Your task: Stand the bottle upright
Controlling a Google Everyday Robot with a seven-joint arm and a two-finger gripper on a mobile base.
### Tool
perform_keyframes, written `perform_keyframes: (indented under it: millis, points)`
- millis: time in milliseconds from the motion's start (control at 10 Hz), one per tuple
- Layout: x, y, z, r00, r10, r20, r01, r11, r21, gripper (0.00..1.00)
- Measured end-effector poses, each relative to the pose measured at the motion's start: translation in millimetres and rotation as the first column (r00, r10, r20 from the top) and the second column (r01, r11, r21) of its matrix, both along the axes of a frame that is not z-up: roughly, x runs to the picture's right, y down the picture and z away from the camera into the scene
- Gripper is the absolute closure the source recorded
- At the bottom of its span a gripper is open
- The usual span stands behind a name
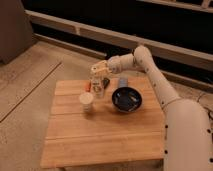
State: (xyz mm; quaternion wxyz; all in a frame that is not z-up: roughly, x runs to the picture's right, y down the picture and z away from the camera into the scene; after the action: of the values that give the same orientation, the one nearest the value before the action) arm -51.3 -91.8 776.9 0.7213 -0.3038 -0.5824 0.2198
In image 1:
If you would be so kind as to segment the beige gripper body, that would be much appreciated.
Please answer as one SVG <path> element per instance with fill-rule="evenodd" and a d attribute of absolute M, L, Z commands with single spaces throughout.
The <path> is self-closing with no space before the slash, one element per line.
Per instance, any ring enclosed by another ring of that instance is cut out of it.
<path fill-rule="evenodd" d="M 110 73 L 110 69 L 108 67 L 106 60 L 100 61 L 91 67 L 91 74 L 93 76 L 96 76 L 96 77 L 105 76 L 105 75 L 108 75 L 109 73 Z"/>

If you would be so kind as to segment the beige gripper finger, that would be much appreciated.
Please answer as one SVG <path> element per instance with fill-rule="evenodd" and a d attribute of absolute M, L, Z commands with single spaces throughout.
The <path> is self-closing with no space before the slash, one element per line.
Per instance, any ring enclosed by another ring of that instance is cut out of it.
<path fill-rule="evenodd" d="M 108 78 L 109 78 L 109 76 L 108 76 L 107 74 L 104 74 L 104 75 L 102 75 L 101 77 L 102 77 L 102 79 L 105 79 L 105 78 L 108 79 Z"/>
<path fill-rule="evenodd" d="M 99 80 L 99 76 L 92 74 L 90 76 L 90 80 L 91 80 L 91 82 L 97 81 L 97 80 Z"/>

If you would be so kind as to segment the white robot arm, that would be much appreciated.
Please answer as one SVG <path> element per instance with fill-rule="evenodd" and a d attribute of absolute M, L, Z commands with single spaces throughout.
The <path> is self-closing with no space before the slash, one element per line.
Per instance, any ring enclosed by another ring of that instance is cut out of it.
<path fill-rule="evenodd" d="M 182 98 L 154 63 L 150 50 L 141 45 L 133 53 L 102 60 L 91 67 L 92 88 L 104 91 L 108 74 L 144 70 L 165 114 L 164 171 L 213 171 L 211 124 L 196 101 Z"/>

